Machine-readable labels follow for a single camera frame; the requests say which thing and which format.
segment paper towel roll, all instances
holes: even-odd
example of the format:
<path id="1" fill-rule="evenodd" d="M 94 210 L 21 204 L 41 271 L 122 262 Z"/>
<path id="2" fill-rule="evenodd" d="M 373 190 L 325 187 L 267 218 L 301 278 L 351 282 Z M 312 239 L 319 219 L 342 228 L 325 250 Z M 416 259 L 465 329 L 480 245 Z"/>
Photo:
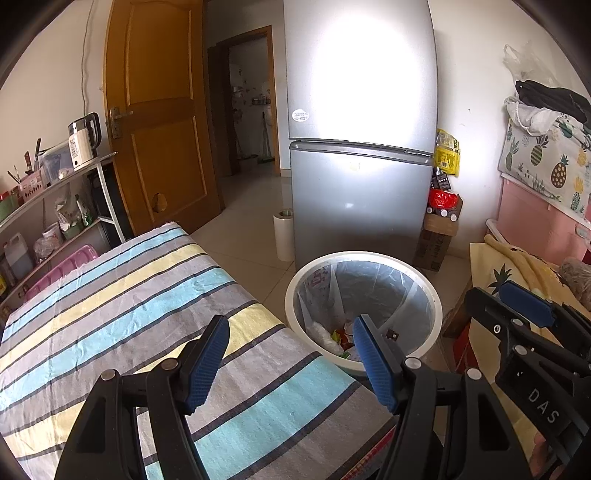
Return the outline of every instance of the paper towel roll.
<path id="1" fill-rule="evenodd" d="M 294 249 L 294 212 L 282 210 L 273 216 L 275 224 L 275 244 L 277 258 L 284 262 L 292 262 L 296 258 Z"/>

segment bed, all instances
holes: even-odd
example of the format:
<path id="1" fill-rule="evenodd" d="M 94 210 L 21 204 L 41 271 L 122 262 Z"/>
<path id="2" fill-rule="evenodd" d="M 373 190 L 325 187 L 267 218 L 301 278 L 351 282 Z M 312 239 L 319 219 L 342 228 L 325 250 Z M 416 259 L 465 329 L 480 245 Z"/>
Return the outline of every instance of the bed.
<path id="1" fill-rule="evenodd" d="M 0 432 L 27 475 L 53 479 L 102 371 L 142 372 L 176 357 L 218 313 L 230 343 L 205 405 L 187 418 L 212 480 L 352 480 L 378 468 L 393 417 L 169 223 L 71 272 L 8 319 Z M 137 418 L 147 477 L 161 480 L 148 413 Z"/>

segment pineapple print cloth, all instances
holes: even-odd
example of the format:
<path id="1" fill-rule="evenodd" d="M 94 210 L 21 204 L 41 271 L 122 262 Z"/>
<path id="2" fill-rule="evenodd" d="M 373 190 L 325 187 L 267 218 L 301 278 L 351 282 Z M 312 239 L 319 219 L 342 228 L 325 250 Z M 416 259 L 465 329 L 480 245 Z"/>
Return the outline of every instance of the pineapple print cloth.
<path id="1" fill-rule="evenodd" d="M 530 135 L 529 128 L 522 128 L 519 109 L 509 108 L 509 100 L 499 170 L 584 217 L 591 193 L 591 131 L 573 117 L 555 112 L 545 134 Z"/>

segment white bag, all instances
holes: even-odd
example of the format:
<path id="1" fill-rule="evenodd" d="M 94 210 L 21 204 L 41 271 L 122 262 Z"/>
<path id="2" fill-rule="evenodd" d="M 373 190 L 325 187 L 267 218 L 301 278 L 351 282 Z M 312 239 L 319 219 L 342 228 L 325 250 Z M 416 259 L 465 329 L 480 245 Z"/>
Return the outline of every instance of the white bag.
<path id="1" fill-rule="evenodd" d="M 517 80 L 522 82 L 533 80 L 546 85 L 547 87 L 560 87 L 554 74 L 544 65 L 544 62 L 534 53 L 531 42 L 518 51 L 510 45 L 505 45 L 505 58 L 503 63 L 513 75 L 513 83 Z"/>

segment refrigerator sticker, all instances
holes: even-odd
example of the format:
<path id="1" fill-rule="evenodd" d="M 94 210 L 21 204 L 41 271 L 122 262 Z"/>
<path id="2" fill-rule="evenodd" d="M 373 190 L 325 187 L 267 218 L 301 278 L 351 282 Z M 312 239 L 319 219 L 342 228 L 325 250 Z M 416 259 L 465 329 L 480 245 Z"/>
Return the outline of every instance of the refrigerator sticker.
<path id="1" fill-rule="evenodd" d="M 291 117 L 296 122 L 305 122 L 306 120 L 308 120 L 310 118 L 310 114 L 308 112 L 306 112 L 305 110 L 298 108 L 297 110 L 294 110 L 294 112 L 291 114 Z"/>

